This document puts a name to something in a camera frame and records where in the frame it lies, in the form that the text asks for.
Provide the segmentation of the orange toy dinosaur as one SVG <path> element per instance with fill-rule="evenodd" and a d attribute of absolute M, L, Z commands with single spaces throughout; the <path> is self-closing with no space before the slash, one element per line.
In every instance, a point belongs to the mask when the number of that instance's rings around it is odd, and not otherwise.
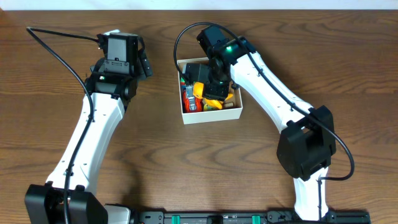
<path fill-rule="evenodd" d="M 205 105 L 208 105 L 209 107 L 212 107 L 216 110 L 222 110 L 223 109 L 223 104 L 225 100 L 209 100 L 204 97 L 204 92 L 205 92 L 205 85 L 200 82 L 196 82 L 193 85 L 193 95 L 205 102 Z"/>

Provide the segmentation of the yellow round toy with handle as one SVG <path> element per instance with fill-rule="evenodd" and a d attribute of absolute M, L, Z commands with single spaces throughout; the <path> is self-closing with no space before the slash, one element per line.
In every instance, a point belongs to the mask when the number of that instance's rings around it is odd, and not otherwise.
<path fill-rule="evenodd" d="M 225 103 L 221 107 L 222 110 L 226 110 L 226 109 L 230 109 L 230 108 L 234 108 L 234 103 L 233 102 Z M 211 106 L 209 104 L 205 104 L 204 107 L 203 107 L 203 110 L 204 111 L 216 111 L 216 110 L 219 110 L 219 108 Z"/>

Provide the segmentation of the red toy car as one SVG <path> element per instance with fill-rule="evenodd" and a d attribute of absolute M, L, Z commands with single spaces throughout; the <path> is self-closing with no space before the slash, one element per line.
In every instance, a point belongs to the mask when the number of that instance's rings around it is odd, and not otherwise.
<path fill-rule="evenodd" d="M 201 100 L 193 95 L 193 85 L 188 85 L 185 87 L 182 93 L 182 102 L 184 112 L 186 113 L 196 113 L 203 111 Z"/>

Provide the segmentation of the white cardboard box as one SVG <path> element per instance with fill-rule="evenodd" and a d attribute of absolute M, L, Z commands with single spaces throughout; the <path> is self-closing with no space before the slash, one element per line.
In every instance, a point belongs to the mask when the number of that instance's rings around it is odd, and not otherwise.
<path fill-rule="evenodd" d="M 232 87 L 232 83 L 229 83 L 229 93 L 225 103 L 234 103 L 234 108 L 226 109 L 226 110 L 216 110 L 216 111 L 202 111 L 196 113 L 186 113 L 184 112 L 183 102 L 182 102 L 182 93 L 188 84 L 185 85 L 180 84 L 180 79 L 182 77 L 183 67 L 187 63 L 202 63 L 207 64 L 207 58 L 193 58 L 193 59 L 185 59 L 185 60 L 178 60 L 177 65 L 181 69 L 181 72 L 178 73 L 179 79 L 179 87 L 180 87 L 180 101 L 181 101 L 181 113 L 182 119 L 184 124 L 195 124 L 195 123 L 205 123 L 205 122 L 213 122 L 213 121 L 224 121 L 224 120 L 231 120 L 231 119 L 238 119 L 241 115 L 243 110 L 243 104 L 241 99 L 241 91 L 239 89 L 234 89 Z M 202 106 L 204 107 L 205 102 L 201 100 Z"/>

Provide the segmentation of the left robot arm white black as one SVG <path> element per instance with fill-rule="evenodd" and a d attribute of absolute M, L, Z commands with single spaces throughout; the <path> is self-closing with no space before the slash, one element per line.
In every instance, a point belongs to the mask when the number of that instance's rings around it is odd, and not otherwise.
<path fill-rule="evenodd" d="M 84 91 L 76 128 L 57 166 L 43 185 L 32 184 L 24 197 L 31 223 L 138 223 L 139 214 L 125 205 L 96 198 L 99 171 L 111 137 L 123 119 L 139 81 L 153 71 L 141 36 L 112 30 L 93 39 L 104 56 L 83 80 L 38 36 L 28 33 L 77 79 Z"/>

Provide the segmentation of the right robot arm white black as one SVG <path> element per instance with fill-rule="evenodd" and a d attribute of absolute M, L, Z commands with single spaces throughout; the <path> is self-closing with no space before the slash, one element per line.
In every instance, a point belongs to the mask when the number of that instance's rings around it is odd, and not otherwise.
<path fill-rule="evenodd" d="M 180 70 L 188 91 L 220 110 L 233 96 L 230 88 L 246 90 L 280 133 L 277 158 L 294 180 L 296 214 L 305 221 L 324 221 L 329 211 L 324 183 L 336 152 L 332 113 L 290 91 L 245 37 L 217 24 L 204 25 L 197 41 L 208 63 L 188 63 Z"/>

